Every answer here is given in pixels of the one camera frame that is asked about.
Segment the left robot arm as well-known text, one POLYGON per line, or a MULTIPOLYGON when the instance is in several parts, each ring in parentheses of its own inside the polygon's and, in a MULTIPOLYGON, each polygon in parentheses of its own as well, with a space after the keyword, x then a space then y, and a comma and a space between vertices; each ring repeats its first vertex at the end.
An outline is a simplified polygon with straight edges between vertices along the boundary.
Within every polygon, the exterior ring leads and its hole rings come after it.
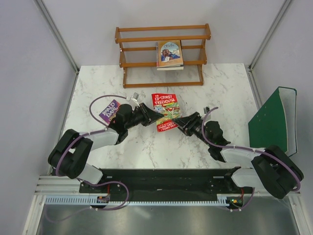
POLYGON ((107 188, 107 180, 103 178, 102 170, 87 163, 90 152, 120 144, 128 136, 130 128, 139 124, 149 126, 163 117, 144 103, 134 109, 129 104, 122 104, 107 129, 89 133, 66 130, 50 153, 48 163, 55 168, 57 176, 88 182, 93 190, 103 192, 107 188))

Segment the red Treehouse book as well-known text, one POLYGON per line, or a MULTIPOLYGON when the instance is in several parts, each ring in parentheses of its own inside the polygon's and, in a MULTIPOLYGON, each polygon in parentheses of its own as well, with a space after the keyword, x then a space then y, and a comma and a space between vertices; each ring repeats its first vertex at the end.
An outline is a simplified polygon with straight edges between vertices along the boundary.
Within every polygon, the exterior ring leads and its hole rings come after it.
POLYGON ((152 94, 152 103, 154 110, 164 115, 164 117, 156 121, 156 129, 158 132, 165 132, 178 126, 172 121, 174 118, 182 117, 175 94, 152 94))

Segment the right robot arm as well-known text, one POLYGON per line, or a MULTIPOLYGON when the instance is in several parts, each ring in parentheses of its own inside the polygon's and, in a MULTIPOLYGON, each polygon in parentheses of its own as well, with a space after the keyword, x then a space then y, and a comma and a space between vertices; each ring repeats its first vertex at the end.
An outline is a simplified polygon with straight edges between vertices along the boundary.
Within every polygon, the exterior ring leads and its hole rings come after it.
POLYGON ((173 122, 184 135, 195 135, 206 143, 214 160, 239 164, 224 180, 228 192, 251 187, 264 189, 275 198, 282 199, 291 191, 300 189, 303 172, 278 146, 253 149, 231 145, 223 137, 219 123, 206 121, 198 112, 174 118, 173 122))

